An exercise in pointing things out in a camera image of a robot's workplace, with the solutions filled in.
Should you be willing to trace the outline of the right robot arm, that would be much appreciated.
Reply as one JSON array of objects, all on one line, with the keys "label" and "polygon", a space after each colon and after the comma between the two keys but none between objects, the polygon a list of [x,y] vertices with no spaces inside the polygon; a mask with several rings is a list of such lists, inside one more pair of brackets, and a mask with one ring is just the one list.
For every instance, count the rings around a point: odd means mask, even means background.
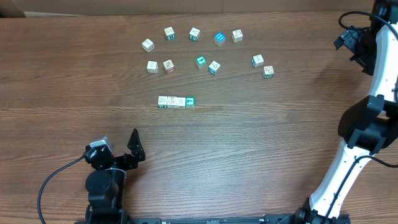
[{"label": "right robot arm", "polygon": [[397,139],[397,1],[378,0],[368,27],[341,25],[334,41],[372,76],[369,94],[342,115],[340,145],[319,187],[290,215],[264,215],[264,223],[349,223],[341,206],[356,178],[375,154]]}]

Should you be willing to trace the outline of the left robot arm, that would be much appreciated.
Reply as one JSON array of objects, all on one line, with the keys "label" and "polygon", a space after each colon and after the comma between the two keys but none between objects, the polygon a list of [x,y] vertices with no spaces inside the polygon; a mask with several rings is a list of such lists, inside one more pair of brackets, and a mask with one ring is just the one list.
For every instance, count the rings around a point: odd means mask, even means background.
[{"label": "left robot arm", "polygon": [[127,143],[129,154],[113,156],[113,146],[103,137],[85,147],[83,158],[94,171],[86,178],[89,206],[87,223],[131,223],[132,218],[123,210],[127,171],[138,167],[146,159],[139,133],[133,130]]}]

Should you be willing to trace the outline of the green 7 top block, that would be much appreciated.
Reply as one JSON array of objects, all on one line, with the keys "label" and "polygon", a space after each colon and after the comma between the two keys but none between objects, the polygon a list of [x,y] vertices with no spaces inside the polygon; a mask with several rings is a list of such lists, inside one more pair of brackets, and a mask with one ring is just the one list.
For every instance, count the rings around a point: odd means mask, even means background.
[{"label": "green 7 top block", "polygon": [[195,109],[195,97],[188,96],[186,97],[185,107],[186,109]]}]

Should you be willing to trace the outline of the blue X top block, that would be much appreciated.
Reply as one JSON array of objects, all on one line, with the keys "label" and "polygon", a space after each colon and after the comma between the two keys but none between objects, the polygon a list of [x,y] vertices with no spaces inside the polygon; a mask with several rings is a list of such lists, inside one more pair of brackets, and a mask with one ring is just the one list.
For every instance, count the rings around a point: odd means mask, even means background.
[{"label": "blue X top block", "polygon": [[177,106],[177,97],[176,96],[168,96],[167,97],[167,107],[175,108]]}]

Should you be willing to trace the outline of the wooden block with engraved drawing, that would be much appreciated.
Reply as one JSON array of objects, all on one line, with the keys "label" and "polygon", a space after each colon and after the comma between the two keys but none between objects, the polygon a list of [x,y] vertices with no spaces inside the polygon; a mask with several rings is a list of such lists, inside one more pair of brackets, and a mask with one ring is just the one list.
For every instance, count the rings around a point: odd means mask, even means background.
[{"label": "wooden block with engraved drawing", "polygon": [[149,73],[157,73],[158,72],[158,63],[156,61],[148,61],[147,63],[147,71]]}]

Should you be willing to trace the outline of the wooden block with red print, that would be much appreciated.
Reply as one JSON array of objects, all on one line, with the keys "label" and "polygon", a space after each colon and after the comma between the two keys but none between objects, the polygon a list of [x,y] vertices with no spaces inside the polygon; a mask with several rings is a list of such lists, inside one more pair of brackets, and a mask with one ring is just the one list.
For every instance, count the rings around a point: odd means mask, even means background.
[{"label": "wooden block with red print", "polygon": [[185,109],[185,108],[186,108],[186,98],[184,98],[184,97],[177,97],[177,98],[176,98],[176,108],[178,108],[178,109]]}]

